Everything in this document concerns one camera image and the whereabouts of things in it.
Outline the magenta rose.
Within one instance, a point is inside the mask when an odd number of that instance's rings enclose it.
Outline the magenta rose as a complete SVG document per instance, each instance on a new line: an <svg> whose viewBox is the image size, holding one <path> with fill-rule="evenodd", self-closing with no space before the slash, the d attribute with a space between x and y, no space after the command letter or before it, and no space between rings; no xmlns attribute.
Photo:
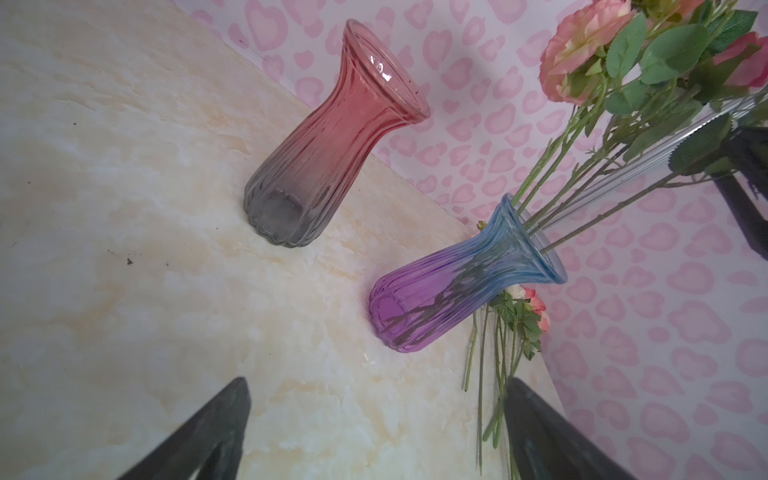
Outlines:
<svg viewBox="0 0 768 480"><path fill-rule="evenodd" d="M745 81L733 83L733 73L741 66L745 66L749 74L757 72L760 67L766 68L765 60L752 61L765 50L755 38L744 41L741 47L728 47L724 60L709 61L705 67L694 70L703 78L701 91L732 99L746 97L750 86ZM702 182L715 183L750 248L762 257L767 256L767 219L761 216L734 178L737 172L743 174L754 194L767 196L767 97L737 123L733 122L730 114L707 123L678 144L669 160L662 164L667 165L668 175L544 247L541 252L553 250L654 190L679 187L678 177L689 177L689 183L695 184L695 177L699 176Z"/></svg>

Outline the purple blue glass vase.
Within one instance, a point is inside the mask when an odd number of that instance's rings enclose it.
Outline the purple blue glass vase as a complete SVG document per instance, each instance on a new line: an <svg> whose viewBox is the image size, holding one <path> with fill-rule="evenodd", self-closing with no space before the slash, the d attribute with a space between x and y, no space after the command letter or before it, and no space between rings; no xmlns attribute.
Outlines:
<svg viewBox="0 0 768 480"><path fill-rule="evenodd" d="M400 267L376 281L368 302L376 336L401 353L419 351L500 292L519 284L563 284L566 269L543 233L505 194L474 237Z"/></svg>

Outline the cream white rose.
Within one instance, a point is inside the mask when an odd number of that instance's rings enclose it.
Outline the cream white rose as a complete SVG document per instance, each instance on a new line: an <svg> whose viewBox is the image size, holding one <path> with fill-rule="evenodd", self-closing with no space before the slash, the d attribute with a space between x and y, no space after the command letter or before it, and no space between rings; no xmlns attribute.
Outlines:
<svg viewBox="0 0 768 480"><path fill-rule="evenodd" d="M565 200L564 206L554 207L553 210L530 226L536 230L552 228L559 222L574 217L581 210L598 203L604 197L609 196L617 189L626 186L637 177L642 176L658 165L669 160L673 150L697 130L717 117L730 114L734 123L747 116L751 110L757 108L767 97L767 88L743 98L723 100L720 103L709 103L703 111L687 122L681 129L659 140L654 145L644 149L641 154L632 160L625 161L612 172L603 173L581 188L577 194L571 195Z"/></svg>

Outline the pink rose spray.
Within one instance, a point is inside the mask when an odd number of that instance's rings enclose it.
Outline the pink rose spray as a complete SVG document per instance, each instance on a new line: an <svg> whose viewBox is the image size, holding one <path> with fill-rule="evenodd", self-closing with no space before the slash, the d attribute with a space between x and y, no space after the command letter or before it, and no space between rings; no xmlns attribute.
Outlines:
<svg viewBox="0 0 768 480"><path fill-rule="evenodd" d="M689 17L699 1L594 1L563 19L545 47L539 82L546 98L574 110L563 132L551 140L513 196L522 209L530 203L581 135L590 135L603 103L637 62L641 47L627 40L614 47L620 32L637 20L640 43L664 27Z"/></svg>

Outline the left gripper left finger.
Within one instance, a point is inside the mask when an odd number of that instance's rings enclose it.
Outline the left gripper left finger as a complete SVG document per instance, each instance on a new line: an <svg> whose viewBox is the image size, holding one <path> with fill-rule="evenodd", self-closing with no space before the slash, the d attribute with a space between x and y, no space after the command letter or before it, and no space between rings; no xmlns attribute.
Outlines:
<svg viewBox="0 0 768 480"><path fill-rule="evenodd" d="M121 478L236 478L250 410L248 383L237 377Z"/></svg>

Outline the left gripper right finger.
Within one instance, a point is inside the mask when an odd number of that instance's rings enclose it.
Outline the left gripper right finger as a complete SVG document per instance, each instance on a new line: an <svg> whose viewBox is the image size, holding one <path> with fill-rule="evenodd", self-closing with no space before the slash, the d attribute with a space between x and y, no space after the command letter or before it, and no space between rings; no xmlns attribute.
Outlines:
<svg viewBox="0 0 768 480"><path fill-rule="evenodd" d="M507 381L504 414L511 454L522 479L633 477L518 378Z"/></svg>

